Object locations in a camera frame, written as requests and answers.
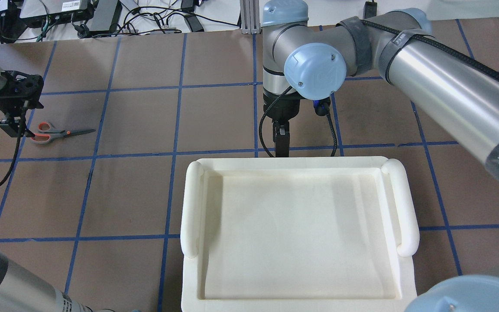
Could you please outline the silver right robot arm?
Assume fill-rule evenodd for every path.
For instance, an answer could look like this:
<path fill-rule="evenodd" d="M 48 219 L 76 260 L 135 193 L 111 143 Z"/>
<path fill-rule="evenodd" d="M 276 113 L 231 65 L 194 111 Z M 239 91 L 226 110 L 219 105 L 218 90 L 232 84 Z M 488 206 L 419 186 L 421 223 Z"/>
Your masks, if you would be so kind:
<path fill-rule="evenodd" d="M 307 28 L 302 0 L 263 8 L 265 109 L 275 97 L 319 101 L 347 75 L 375 67 L 499 181 L 499 73 L 432 38 L 422 10 L 342 20 L 328 33 Z"/>

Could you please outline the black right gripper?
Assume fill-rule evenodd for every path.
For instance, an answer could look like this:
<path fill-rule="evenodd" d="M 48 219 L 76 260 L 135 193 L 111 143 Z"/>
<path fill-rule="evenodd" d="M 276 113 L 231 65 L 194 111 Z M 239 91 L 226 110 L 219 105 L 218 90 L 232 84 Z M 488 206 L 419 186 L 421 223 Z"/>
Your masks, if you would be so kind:
<path fill-rule="evenodd" d="M 279 94 L 269 91 L 263 92 L 263 112 L 273 119 L 273 142 L 275 142 L 275 157 L 289 157 L 290 150 L 290 126 L 288 120 L 299 113 L 301 95 L 293 92 L 281 96 L 272 109 L 269 106 Z"/>

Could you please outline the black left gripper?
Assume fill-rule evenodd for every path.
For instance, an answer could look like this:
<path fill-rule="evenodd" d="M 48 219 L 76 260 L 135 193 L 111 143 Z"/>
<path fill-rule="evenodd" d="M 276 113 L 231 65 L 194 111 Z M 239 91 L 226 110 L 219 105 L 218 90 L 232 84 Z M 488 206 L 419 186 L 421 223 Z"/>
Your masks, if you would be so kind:
<path fill-rule="evenodd" d="M 6 78 L 0 75 L 0 90 L 6 85 Z M 0 120 L 0 129 L 9 137 L 20 138 L 26 134 L 26 117 L 6 117 Z"/>

